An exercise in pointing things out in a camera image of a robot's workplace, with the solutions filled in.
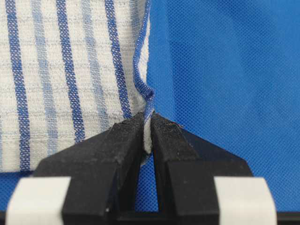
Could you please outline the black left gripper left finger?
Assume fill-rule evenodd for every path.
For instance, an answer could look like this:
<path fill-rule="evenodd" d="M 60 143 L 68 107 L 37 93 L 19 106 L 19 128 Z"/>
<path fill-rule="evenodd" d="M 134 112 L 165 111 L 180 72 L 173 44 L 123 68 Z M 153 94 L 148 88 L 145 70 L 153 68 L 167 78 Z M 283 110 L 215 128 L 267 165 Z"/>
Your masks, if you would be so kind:
<path fill-rule="evenodd" d="M 120 191 L 136 181 L 143 114 L 40 161 L 19 180 L 5 213 L 7 225 L 104 225 L 120 208 Z"/>

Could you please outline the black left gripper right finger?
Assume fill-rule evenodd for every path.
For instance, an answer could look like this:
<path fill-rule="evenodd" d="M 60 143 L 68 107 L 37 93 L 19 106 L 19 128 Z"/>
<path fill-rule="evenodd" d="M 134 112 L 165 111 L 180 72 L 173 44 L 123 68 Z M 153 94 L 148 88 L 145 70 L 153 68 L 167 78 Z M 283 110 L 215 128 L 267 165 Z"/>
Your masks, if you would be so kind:
<path fill-rule="evenodd" d="M 153 114 L 158 210 L 176 225 L 275 225 L 267 182 L 247 162 Z"/>

